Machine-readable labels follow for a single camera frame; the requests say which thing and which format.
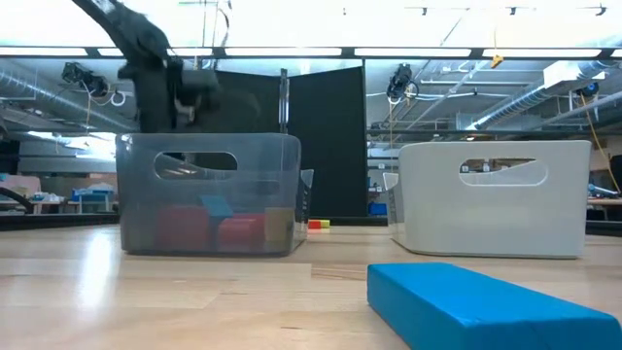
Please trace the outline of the dark translucent plastic bin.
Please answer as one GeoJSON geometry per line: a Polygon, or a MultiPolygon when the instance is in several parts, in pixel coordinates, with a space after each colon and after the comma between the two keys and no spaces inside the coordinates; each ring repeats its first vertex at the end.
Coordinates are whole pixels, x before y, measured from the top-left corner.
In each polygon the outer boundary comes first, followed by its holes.
{"type": "Polygon", "coordinates": [[[119,135],[116,147],[121,246],[129,254],[286,256],[307,237],[314,172],[301,167],[301,144],[294,136],[135,133],[119,135]],[[208,238],[199,251],[158,249],[157,212],[167,206],[204,207],[202,195],[223,196],[233,215],[293,208],[292,234],[258,249],[226,248],[219,241],[212,248],[208,238]]]}

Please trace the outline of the black overhead beam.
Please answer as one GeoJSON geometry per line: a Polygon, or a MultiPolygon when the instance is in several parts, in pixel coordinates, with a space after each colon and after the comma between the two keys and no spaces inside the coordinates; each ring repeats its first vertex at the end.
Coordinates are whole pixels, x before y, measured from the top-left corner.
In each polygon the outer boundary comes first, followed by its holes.
{"type": "MultiPolygon", "coordinates": [[[[622,60],[622,48],[458,48],[458,47],[177,47],[168,51],[180,57],[242,58],[339,58],[339,59],[491,59],[509,60],[622,60]]],[[[116,58],[112,47],[0,46],[2,57],[116,58]]]]}

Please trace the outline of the silver ventilation duct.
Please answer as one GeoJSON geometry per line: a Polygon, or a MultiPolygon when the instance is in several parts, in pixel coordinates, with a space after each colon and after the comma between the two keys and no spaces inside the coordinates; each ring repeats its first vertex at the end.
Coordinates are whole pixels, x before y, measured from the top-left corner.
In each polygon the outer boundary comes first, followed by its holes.
{"type": "Polygon", "coordinates": [[[622,60],[559,60],[543,70],[543,78],[517,94],[507,97],[477,117],[466,130],[484,130],[502,120],[517,116],[555,97],[586,88],[605,79],[605,72],[619,67],[622,60]]]}
{"type": "Polygon", "coordinates": [[[65,120],[84,121],[116,131],[137,130],[132,119],[97,105],[82,90],[73,92],[55,86],[38,72],[29,72],[17,66],[0,65],[0,100],[32,105],[65,120]]]}

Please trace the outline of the long blue block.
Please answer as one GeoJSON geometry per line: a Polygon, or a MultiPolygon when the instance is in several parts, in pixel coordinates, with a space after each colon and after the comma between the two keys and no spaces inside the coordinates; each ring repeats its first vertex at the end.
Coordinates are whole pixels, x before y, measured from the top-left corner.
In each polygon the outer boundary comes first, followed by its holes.
{"type": "Polygon", "coordinates": [[[413,350],[622,350],[612,315],[451,263],[371,264],[366,298],[413,350]]]}

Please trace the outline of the silver divider hinge post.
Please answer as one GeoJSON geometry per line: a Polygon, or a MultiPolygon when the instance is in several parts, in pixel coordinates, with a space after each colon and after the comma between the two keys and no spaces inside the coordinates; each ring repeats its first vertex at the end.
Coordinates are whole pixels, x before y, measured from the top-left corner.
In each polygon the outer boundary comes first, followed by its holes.
{"type": "Polygon", "coordinates": [[[289,124],[289,94],[290,94],[290,80],[288,76],[288,70],[285,68],[280,69],[280,82],[279,82],[279,127],[280,132],[288,134],[289,124]]]}

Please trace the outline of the black hanging ceiling device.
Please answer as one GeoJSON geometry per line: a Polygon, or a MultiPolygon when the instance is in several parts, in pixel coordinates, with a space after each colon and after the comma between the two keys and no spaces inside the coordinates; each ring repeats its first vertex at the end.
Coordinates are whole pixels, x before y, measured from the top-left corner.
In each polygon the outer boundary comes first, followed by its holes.
{"type": "Polygon", "coordinates": [[[389,79],[386,95],[391,104],[398,104],[403,98],[417,97],[419,86],[412,78],[412,69],[408,63],[400,64],[389,79]]]}

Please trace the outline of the blue storage crate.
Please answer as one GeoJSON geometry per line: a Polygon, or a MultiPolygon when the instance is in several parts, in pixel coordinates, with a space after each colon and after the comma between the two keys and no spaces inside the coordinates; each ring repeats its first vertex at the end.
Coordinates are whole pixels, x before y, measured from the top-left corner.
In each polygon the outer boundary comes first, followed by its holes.
{"type": "Polygon", "coordinates": [[[78,206],[80,214],[85,213],[87,207],[102,209],[104,212],[112,212],[116,194],[108,188],[74,189],[69,198],[69,203],[78,206]]]}

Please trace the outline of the yellow cube block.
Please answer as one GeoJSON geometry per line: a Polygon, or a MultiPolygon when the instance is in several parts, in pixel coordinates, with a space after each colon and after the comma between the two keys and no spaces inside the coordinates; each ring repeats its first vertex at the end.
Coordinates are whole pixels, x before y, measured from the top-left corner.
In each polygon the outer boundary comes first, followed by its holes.
{"type": "Polygon", "coordinates": [[[268,243],[285,242],[294,229],[294,210],[290,207],[265,209],[264,235],[268,243]]]}

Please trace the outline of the white plastic bin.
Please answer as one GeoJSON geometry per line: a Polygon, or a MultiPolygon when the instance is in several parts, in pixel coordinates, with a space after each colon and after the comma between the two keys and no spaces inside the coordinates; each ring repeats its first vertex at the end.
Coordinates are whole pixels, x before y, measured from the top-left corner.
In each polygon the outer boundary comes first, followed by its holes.
{"type": "Polygon", "coordinates": [[[426,142],[384,176],[393,240],[433,256],[577,259],[592,145],[585,140],[426,142]]]}

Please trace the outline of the black room divider panel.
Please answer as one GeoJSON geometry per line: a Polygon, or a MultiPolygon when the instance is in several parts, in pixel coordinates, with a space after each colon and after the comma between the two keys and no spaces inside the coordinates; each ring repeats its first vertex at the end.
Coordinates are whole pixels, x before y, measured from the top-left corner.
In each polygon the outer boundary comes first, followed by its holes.
{"type": "Polygon", "coordinates": [[[301,144],[301,167],[314,171],[311,215],[367,215],[367,155],[363,69],[290,79],[290,135],[301,144]]]}
{"type": "Polygon", "coordinates": [[[196,124],[203,133],[279,132],[280,81],[277,77],[218,72],[220,106],[201,113],[196,124]]]}

